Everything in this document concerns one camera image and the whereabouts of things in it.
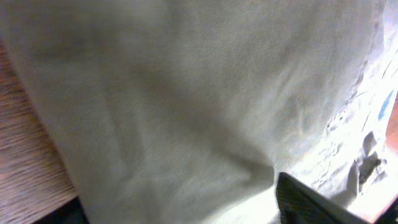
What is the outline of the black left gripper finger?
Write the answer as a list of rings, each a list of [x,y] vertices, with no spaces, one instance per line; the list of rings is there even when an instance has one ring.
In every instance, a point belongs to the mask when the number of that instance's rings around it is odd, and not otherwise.
[[[286,172],[279,174],[275,194],[281,224],[367,224]]]

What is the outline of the khaki green shorts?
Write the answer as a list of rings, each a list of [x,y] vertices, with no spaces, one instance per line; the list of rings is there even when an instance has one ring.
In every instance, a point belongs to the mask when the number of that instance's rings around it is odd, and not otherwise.
[[[267,223],[288,172],[384,175],[397,2],[2,1],[1,39],[90,223]]]

